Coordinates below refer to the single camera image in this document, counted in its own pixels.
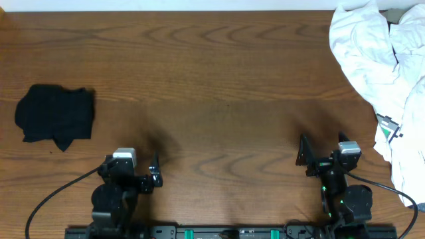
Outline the black t-shirt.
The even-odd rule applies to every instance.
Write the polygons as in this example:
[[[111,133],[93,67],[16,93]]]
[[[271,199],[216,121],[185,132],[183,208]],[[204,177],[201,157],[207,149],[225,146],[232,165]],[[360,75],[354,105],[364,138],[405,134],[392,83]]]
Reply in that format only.
[[[34,84],[18,102],[15,123],[25,143],[52,140],[66,151],[77,139],[90,139],[94,121],[95,92],[59,85]]]

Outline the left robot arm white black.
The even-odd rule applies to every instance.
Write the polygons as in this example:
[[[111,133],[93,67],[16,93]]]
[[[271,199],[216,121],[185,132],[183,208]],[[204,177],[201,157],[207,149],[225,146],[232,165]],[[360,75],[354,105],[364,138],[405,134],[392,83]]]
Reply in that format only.
[[[163,186],[158,153],[153,154],[148,174],[137,176],[136,165],[134,148],[119,148],[106,156],[97,170],[104,183],[92,193],[93,222],[86,229],[87,238],[149,238],[148,227],[131,219],[139,195]]]

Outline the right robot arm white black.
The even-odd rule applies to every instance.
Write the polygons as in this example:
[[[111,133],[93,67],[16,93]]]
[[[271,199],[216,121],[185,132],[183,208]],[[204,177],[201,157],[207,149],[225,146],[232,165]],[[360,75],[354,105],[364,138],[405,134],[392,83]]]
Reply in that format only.
[[[315,230],[316,238],[368,238],[365,222],[372,218],[372,190],[349,185],[349,171],[357,167],[361,148],[339,133],[338,148],[328,157],[318,157],[307,137],[300,135],[296,165],[305,166],[308,177],[321,181],[321,203],[329,222]]]

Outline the white clothes pile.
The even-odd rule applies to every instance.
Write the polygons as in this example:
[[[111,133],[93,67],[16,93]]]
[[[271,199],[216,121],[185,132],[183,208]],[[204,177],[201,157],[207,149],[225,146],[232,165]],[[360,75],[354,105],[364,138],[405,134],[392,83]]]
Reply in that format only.
[[[424,210],[424,4],[397,24],[375,1],[351,11],[339,6],[329,44],[349,83],[375,111],[374,148],[391,164],[402,203]]]

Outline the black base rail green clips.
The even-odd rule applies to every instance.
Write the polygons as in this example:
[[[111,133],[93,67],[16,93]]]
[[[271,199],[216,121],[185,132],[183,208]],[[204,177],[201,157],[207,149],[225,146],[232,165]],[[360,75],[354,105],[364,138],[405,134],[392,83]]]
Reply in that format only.
[[[87,228],[68,228],[65,239],[87,238],[135,238],[135,239],[397,239],[396,229],[391,226],[370,226],[364,224],[338,228],[325,232],[316,226],[287,225],[283,227],[257,228],[220,228],[220,227],[176,227],[153,226],[136,229],[127,234],[118,234],[107,230]]]

